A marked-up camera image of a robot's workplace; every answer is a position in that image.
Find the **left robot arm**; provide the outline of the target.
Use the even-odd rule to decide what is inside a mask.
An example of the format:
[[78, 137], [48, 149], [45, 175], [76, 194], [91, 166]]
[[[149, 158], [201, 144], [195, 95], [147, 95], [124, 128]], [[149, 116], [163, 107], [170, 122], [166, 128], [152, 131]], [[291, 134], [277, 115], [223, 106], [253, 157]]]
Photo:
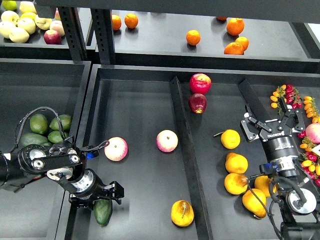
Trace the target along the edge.
[[18, 123], [14, 147], [8, 153], [0, 155], [0, 188], [18, 192], [26, 185], [36, 181], [37, 177], [48, 177], [69, 192], [69, 202], [76, 208], [93, 209], [98, 200], [114, 200], [122, 203], [124, 188], [113, 181], [103, 184], [98, 175], [86, 168], [87, 155], [107, 147], [110, 142], [103, 141], [98, 146], [78, 148], [74, 137], [66, 137], [61, 119], [57, 119], [62, 142], [52, 146], [30, 144], [18, 150], [24, 125], [37, 111], [57, 112], [47, 106], [38, 107], [27, 113]]

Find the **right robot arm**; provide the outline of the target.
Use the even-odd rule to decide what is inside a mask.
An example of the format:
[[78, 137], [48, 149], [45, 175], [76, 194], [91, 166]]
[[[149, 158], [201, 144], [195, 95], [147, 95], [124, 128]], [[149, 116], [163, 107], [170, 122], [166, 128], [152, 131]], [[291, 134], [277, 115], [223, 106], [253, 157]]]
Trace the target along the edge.
[[240, 127], [248, 142], [260, 140], [267, 162], [260, 175], [271, 182], [272, 204], [278, 204], [282, 223], [274, 231], [280, 240], [318, 240], [320, 238], [320, 192], [299, 163], [300, 153], [293, 134], [305, 130], [301, 112], [280, 98], [281, 119], [256, 118], [245, 105]]

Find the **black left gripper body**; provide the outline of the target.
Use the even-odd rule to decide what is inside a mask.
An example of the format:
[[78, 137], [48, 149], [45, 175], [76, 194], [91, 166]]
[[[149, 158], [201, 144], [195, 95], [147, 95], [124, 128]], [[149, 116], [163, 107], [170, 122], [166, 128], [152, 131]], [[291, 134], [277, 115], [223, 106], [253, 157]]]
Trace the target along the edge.
[[110, 188], [107, 185], [105, 185], [97, 175], [94, 175], [92, 184], [82, 194], [83, 200], [98, 200], [110, 198]]

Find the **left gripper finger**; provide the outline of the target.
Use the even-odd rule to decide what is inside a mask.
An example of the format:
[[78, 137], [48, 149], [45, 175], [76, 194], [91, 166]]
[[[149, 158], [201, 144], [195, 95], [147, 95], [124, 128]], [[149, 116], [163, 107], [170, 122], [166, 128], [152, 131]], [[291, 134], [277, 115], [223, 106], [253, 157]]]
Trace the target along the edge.
[[124, 198], [124, 188], [117, 181], [112, 181], [109, 185], [103, 187], [101, 198], [113, 200], [118, 205], [121, 205], [122, 198]]
[[69, 194], [68, 201], [76, 208], [86, 208], [89, 210], [94, 209], [94, 200], [92, 194], [84, 197], [76, 196], [75, 194]]

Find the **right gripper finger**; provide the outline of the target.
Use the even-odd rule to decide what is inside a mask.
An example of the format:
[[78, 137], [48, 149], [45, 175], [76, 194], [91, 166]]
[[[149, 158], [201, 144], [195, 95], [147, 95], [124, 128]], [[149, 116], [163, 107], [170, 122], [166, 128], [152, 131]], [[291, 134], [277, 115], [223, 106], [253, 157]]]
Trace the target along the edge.
[[294, 119], [295, 125], [291, 128], [291, 131], [293, 133], [303, 132], [306, 127], [301, 111], [299, 109], [293, 109], [290, 105], [287, 105], [284, 97], [280, 97], [278, 102], [280, 104], [281, 111], [283, 112], [283, 117], [280, 120], [277, 129], [284, 131], [285, 126], [288, 126], [288, 120]]
[[245, 113], [243, 120], [240, 121], [240, 128], [247, 142], [259, 139], [259, 132], [261, 130], [267, 133], [273, 132], [271, 127], [255, 118], [249, 104], [245, 105]]

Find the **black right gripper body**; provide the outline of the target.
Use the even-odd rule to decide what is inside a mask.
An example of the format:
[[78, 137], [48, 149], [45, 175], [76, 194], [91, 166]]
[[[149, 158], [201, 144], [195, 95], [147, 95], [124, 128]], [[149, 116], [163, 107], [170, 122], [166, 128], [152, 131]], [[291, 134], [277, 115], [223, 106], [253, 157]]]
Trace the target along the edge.
[[282, 125], [280, 120], [268, 120], [266, 127], [259, 131], [266, 159], [268, 163], [281, 158], [297, 158], [299, 151], [292, 135], [292, 129], [288, 125]]

